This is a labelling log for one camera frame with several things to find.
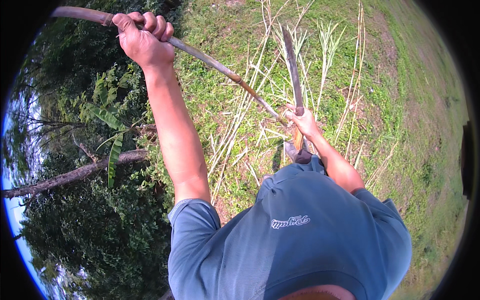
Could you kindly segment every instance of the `green grass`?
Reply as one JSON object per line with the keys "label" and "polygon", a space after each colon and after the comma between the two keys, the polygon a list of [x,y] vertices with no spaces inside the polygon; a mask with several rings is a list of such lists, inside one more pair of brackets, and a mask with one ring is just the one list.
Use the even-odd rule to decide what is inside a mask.
{"label": "green grass", "polygon": [[[300,6],[306,3],[299,1]],[[282,1],[272,0],[272,15],[281,5]],[[415,5],[409,2],[387,5],[375,0],[366,0],[363,5],[367,44],[360,94],[364,98],[359,102],[359,114],[353,122],[352,150],[347,153],[347,160],[355,164],[360,146],[365,143],[358,170],[367,181],[398,141],[387,169],[381,173],[372,192],[380,200],[388,197],[394,200],[412,236],[410,270],[392,298],[419,299],[441,279],[453,256],[463,222],[466,201],[461,195],[458,156],[461,126],[467,119],[465,101],[451,58]],[[289,2],[280,21],[294,26],[298,19],[295,9],[295,2]],[[355,39],[351,39],[357,34],[357,15],[355,1],[317,0],[299,25],[309,33],[302,55],[306,64],[312,63],[308,78],[315,100],[322,75],[322,50],[316,20],[341,21],[340,30],[346,26],[342,38],[345,43],[334,55],[320,103],[319,121],[330,142],[335,140],[336,127],[345,107],[340,89],[348,88],[350,83],[355,54]],[[244,76],[247,56],[253,57],[264,33],[261,5],[247,0],[242,6],[227,7],[221,2],[212,7],[212,3],[205,0],[191,1],[184,4],[176,30],[176,36]],[[272,64],[276,47],[271,35],[260,64],[262,70]],[[181,51],[177,52],[175,67],[208,162],[214,154],[210,136],[220,140],[224,135],[233,119],[241,88],[223,85],[228,83],[225,76]],[[270,77],[283,85],[282,76],[288,78],[288,71],[279,61]],[[259,91],[277,112],[282,113],[285,103],[275,97],[276,93],[278,91],[272,90],[268,82]],[[216,198],[216,206],[224,207],[224,220],[254,202],[258,186],[248,164],[260,178],[289,163],[282,154],[281,138],[262,139],[256,146],[260,122],[278,133],[292,134],[292,131],[277,128],[279,125],[269,118],[253,103],[238,129]],[[353,113],[349,113],[334,144],[342,154],[348,144],[352,118]],[[246,146],[249,151],[231,166]],[[212,187],[219,180],[222,162],[223,159],[210,177]]]}

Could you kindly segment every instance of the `shirt sleeve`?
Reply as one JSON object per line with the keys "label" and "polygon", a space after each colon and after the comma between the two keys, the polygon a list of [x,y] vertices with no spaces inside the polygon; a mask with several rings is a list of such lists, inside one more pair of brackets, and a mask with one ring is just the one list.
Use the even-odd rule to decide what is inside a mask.
{"label": "shirt sleeve", "polygon": [[[220,218],[215,208],[201,199],[178,202],[168,214],[172,225],[171,251],[168,258],[168,277],[182,278],[182,272],[191,267],[189,261],[220,229]],[[170,282],[172,291],[175,283]]]}
{"label": "shirt sleeve", "polygon": [[387,286],[382,299],[387,299],[408,271],[412,257],[410,233],[392,199],[380,202],[366,189],[358,190],[354,196],[365,202],[376,222],[384,272],[387,276]]}

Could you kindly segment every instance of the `right arm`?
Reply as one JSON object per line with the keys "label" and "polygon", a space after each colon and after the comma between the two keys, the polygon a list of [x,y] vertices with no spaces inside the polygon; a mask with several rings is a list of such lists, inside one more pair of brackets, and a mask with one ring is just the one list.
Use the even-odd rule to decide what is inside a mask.
{"label": "right arm", "polygon": [[[290,104],[287,104],[287,107],[291,110],[295,109],[295,106]],[[349,193],[353,193],[360,188],[365,188],[365,184],[357,170],[322,136],[312,113],[308,109],[305,109],[301,117],[296,116],[290,111],[287,112],[286,117],[292,120],[307,140],[313,143],[320,155],[320,159],[325,166],[328,176],[333,179],[336,184]]]}

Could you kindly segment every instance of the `cut grass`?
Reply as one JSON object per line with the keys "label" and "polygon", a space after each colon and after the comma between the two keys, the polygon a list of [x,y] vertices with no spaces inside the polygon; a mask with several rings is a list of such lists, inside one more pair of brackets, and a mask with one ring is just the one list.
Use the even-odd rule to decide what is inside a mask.
{"label": "cut grass", "polygon": [[[336,149],[370,179],[371,192],[394,200],[411,233],[413,257],[392,298],[419,299],[441,279],[463,220],[466,201],[457,162],[467,118],[464,96],[445,46],[414,4],[362,3],[365,56],[356,63],[361,17],[357,20],[356,1],[247,0],[243,6],[213,7],[197,0],[184,4],[175,34],[238,73],[282,114],[292,89],[277,42],[273,35],[264,39],[269,26],[280,21],[298,33],[315,33],[317,19],[342,21],[345,31],[324,80],[320,39],[304,40],[299,58],[304,100],[314,107],[322,89],[322,101],[315,104],[324,136],[333,142],[338,134]],[[223,217],[231,218],[253,204],[262,175],[289,163],[282,145],[293,131],[278,127],[240,87],[199,60],[177,52],[175,67],[211,168],[212,191],[226,208]],[[360,67],[354,97],[348,90]],[[350,107],[356,112],[342,117]],[[346,125],[337,132],[340,122]]]}

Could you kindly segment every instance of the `right hand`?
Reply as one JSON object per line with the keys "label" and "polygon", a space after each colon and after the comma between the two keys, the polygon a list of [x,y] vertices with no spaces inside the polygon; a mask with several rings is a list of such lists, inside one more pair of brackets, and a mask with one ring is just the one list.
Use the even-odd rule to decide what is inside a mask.
{"label": "right hand", "polygon": [[317,124],[315,123],[315,119],[313,118],[312,113],[308,109],[304,109],[303,116],[297,116],[293,111],[295,111],[295,105],[287,103],[287,107],[292,111],[287,111],[285,113],[285,117],[287,119],[293,121],[300,132],[309,140],[312,141],[312,138],[319,134],[320,131],[318,130]]}
{"label": "right hand", "polygon": [[[125,54],[144,71],[173,66],[175,53],[173,45],[167,42],[173,34],[173,26],[162,16],[155,17],[151,12],[143,15],[139,12],[117,13],[112,21],[118,27],[120,46]],[[139,30],[135,23],[143,24],[143,29]]]}

